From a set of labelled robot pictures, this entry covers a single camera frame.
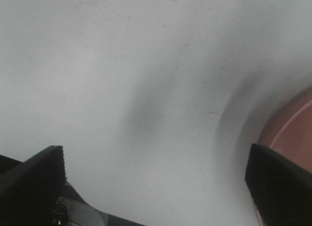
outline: black plastic part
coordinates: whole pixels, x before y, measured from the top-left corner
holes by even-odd
[[[65,183],[61,146],[51,146],[24,163],[1,158],[0,225],[49,226]]]
[[[245,180],[266,226],[312,225],[311,173],[253,144]]]

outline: white wall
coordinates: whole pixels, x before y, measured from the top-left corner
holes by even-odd
[[[99,210],[256,226],[249,145],[311,83],[312,0],[0,0],[0,152],[64,145]]]

